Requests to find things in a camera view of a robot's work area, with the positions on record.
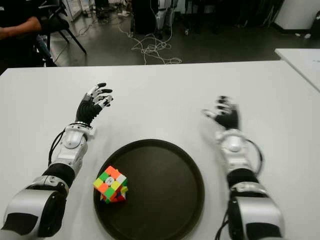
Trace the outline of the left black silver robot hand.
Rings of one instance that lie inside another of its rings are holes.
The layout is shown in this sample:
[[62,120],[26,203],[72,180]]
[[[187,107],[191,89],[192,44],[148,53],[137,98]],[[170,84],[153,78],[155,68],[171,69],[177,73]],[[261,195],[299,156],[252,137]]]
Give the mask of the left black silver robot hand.
[[94,85],[86,92],[78,105],[75,122],[90,126],[100,112],[111,105],[113,96],[112,89],[107,88],[107,83],[102,82]]

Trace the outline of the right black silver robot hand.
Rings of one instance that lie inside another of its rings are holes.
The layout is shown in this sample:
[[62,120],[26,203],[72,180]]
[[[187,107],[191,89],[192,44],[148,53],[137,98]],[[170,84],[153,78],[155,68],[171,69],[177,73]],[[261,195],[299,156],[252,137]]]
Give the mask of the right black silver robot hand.
[[215,112],[209,109],[202,109],[202,114],[215,121],[226,130],[240,130],[240,118],[237,105],[231,102],[227,96],[221,95],[216,100]]

